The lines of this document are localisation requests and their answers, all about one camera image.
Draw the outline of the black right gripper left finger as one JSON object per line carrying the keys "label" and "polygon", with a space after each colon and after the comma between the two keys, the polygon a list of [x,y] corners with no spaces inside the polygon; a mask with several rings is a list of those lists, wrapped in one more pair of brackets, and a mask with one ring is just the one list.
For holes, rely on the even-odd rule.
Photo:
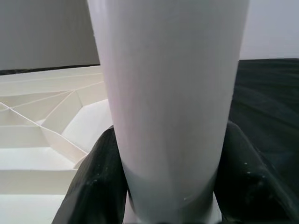
{"label": "black right gripper left finger", "polygon": [[53,219],[54,224],[121,224],[128,184],[113,126],[79,166]]}

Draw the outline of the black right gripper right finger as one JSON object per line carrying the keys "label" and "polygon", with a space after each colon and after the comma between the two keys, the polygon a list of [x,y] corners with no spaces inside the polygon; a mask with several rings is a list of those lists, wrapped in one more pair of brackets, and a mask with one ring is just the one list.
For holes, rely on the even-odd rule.
{"label": "black right gripper right finger", "polygon": [[214,192],[225,223],[299,222],[299,197],[231,121],[227,123]]}

